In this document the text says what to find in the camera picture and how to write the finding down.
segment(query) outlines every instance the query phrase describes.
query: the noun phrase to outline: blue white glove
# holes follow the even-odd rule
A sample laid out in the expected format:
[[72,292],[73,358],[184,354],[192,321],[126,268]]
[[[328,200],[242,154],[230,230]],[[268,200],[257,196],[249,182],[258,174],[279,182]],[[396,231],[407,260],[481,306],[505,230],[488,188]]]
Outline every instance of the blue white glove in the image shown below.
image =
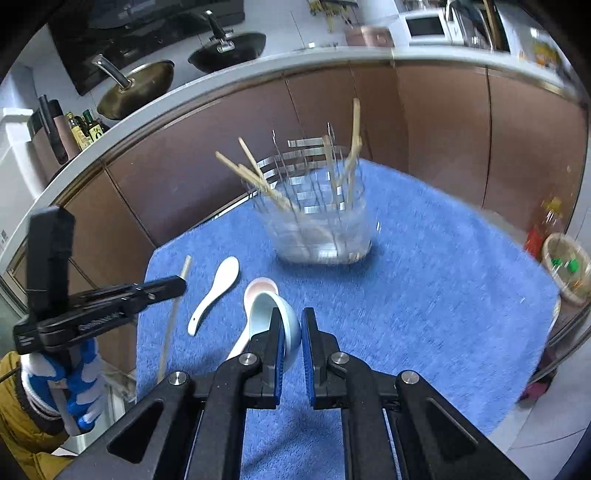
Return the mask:
[[80,349],[81,360],[70,375],[66,375],[64,366],[43,353],[21,355],[21,381],[33,410],[42,418],[57,420],[60,413],[47,381],[65,380],[70,391],[68,412],[84,433],[95,426],[95,420],[105,409],[105,379],[96,339],[74,348]]

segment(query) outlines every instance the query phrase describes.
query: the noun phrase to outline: cabinet door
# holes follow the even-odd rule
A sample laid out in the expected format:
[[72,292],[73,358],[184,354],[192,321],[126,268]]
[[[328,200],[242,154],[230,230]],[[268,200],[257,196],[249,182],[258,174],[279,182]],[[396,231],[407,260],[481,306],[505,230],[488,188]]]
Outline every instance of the cabinet door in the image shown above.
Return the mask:
[[146,137],[108,169],[154,241],[161,245],[245,192],[215,157],[219,150],[249,166],[242,137],[257,160],[301,138],[284,80],[233,93]]
[[[13,276],[21,288],[27,288],[26,282],[27,259],[24,257],[16,266]],[[70,295],[93,288],[86,281],[78,269],[70,262],[69,269]],[[103,360],[118,370],[127,374],[135,368],[135,347],[137,343],[137,328],[135,325],[123,325],[97,337],[99,352]]]
[[548,195],[568,222],[579,194],[587,119],[555,93],[491,71],[491,171],[485,208],[526,230]]
[[[351,145],[353,129],[353,98],[355,82],[348,67],[307,72],[288,77],[291,98],[304,138],[322,137],[330,123],[337,145]],[[365,106],[361,104],[361,120],[365,122]],[[366,141],[361,155],[369,156]]]
[[365,132],[376,163],[408,171],[408,132],[391,66],[353,67]]
[[408,172],[482,206],[490,142],[486,71],[427,64],[396,70],[408,125]]
[[[27,290],[27,257],[23,257],[22,260],[17,264],[12,273],[12,276],[17,281],[23,291]],[[68,264],[68,293],[74,295],[85,290],[90,290],[92,285],[86,281],[84,276],[78,271],[78,269],[69,262]]]
[[154,247],[104,171],[65,207],[76,217],[72,259],[92,283],[144,280]]

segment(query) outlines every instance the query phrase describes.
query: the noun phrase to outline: utensil holder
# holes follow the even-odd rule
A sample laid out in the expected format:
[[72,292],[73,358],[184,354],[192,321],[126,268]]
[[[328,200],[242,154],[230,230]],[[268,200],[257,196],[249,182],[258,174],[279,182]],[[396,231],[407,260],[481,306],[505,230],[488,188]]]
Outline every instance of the utensil holder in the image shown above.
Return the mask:
[[328,144],[326,137],[290,141],[290,147],[311,148],[257,162],[271,188],[291,203],[284,208],[249,186],[264,228],[286,261],[351,264],[371,248],[376,222],[365,199],[359,159],[347,158],[348,150],[329,138]]

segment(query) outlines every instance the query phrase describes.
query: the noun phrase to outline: blue towel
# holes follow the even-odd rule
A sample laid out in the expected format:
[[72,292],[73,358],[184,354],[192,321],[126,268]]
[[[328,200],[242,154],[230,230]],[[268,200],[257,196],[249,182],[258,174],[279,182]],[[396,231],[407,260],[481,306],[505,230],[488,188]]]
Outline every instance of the blue towel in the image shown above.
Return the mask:
[[[178,274],[193,257],[167,371],[214,371],[245,326],[242,296],[270,277],[300,313],[314,307],[320,330],[373,369],[419,372],[485,434],[509,412],[533,372],[558,290],[545,271],[480,215],[423,182],[363,162],[368,205],[381,224],[370,254],[348,266],[286,264],[246,202],[157,249],[147,280]],[[217,266],[234,255],[241,274],[195,337],[187,324]],[[139,317],[138,398],[155,385],[171,301]],[[249,410],[245,479],[344,478],[338,411],[313,411],[301,352],[275,411]]]

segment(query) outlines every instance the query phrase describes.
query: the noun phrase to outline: ceramic spoon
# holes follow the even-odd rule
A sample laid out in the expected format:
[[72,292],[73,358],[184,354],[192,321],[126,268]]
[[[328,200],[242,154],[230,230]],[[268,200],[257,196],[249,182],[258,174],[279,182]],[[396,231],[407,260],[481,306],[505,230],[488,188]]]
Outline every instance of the ceramic spoon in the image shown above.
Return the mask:
[[194,336],[197,332],[197,327],[201,322],[201,317],[207,308],[216,301],[226,290],[228,290],[236,281],[238,277],[238,259],[236,257],[228,257],[217,268],[216,276],[213,279],[212,289],[205,298],[201,301],[195,312],[189,320],[189,335]]
[[232,347],[232,351],[226,358],[226,360],[230,360],[231,358],[240,355],[244,349],[246,348],[248,341],[250,340],[250,324],[251,324],[251,309],[252,303],[255,301],[256,296],[262,291],[270,291],[276,295],[279,295],[279,289],[274,281],[270,278],[259,277],[255,278],[251,281],[246,290],[244,291],[244,310],[246,311],[246,326],[244,330],[238,337],[238,341]]

